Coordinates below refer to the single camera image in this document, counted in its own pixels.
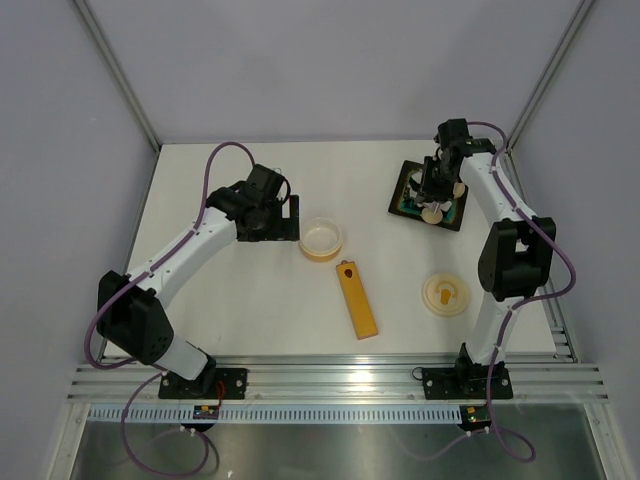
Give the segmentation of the round yellow lunch bowl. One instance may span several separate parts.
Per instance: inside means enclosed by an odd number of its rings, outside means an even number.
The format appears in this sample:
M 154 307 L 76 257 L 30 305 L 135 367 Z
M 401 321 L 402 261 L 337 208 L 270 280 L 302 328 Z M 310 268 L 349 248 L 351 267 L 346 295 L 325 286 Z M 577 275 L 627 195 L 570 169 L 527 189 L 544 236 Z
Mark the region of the round yellow lunch bowl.
M 310 261 L 322 263 L 333 260 L 340 253 L 342 245 L 342 231 L 329 218 L 311 218 L 301 226 L 299 248 Z

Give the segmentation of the metal serving tongs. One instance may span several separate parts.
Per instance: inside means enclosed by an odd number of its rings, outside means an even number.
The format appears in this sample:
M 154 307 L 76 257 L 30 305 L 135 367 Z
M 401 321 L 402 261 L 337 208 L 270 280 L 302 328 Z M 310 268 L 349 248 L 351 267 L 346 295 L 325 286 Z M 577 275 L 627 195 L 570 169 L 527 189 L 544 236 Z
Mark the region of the metal serving tongs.
M 428 179 L 424 179 L 419 172 L 409 176 L 407 187 L 405 188 L 405 198 L 416 211 L 430 211 L 437 213 L 441 210 L 446 199 L 440 194 Z

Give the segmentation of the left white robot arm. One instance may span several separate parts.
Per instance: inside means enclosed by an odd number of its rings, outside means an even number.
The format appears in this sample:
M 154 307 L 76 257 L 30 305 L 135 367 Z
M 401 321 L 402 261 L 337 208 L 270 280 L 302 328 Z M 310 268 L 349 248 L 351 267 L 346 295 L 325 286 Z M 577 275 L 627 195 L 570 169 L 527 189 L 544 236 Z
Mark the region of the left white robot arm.
M 193 225 L 146 265 L 99 282 L 96 331 L 144 365 L 166 371 L 175 398 L 216 393 L 216 361 L 180 338 L 166 310 L 201 267 L 235 242 L 299 238 L 299 198 L 279 172 L 256 164 L 229 187 L 205 191 Z

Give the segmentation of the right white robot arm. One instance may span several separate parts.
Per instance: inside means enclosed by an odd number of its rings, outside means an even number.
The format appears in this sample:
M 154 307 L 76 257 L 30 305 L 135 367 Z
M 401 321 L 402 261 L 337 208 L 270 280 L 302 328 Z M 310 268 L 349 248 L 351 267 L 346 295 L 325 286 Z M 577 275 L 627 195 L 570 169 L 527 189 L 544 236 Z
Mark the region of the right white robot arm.
M 445 203 L 470 191 L 489 224 L 478 260 L 484 291 L 480 312 L 446 377 L 463 395 L 476 396 L 501 383 L 513 318 L 549 278 L 556 225 L 518 196 L 498 163 L 501 149 L 473 137 L 469 126 L 464 118 L 439 125 L 438 149 L 424 161 L 416 198 L 422 219 L 434 224 L 442 219 Z

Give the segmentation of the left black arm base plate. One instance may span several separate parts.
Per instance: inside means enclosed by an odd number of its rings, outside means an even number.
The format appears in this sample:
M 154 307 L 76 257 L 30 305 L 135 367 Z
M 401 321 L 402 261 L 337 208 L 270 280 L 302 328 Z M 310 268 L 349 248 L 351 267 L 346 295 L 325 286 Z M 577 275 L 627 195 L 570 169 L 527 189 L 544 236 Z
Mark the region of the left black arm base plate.
M 249 371 L 217 368 L 209 384 L 188 381 L 170 372 L 161 381 L 158 397 L 163 400 L 244 400 Z

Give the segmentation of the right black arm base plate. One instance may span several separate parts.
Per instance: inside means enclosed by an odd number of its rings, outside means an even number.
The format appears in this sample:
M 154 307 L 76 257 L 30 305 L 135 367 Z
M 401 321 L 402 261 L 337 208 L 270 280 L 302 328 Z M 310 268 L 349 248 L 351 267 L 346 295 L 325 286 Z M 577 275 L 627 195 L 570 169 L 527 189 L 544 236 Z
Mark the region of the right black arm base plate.
M 490 386 L 492 400 L 514 398 L 509 370 L 500 363 L 491 373 L 487 383 L 488 366 L 467 372 L 454 367 L 422 368 L 422 385 L 426 400 L 487 400 L 487 386 Z

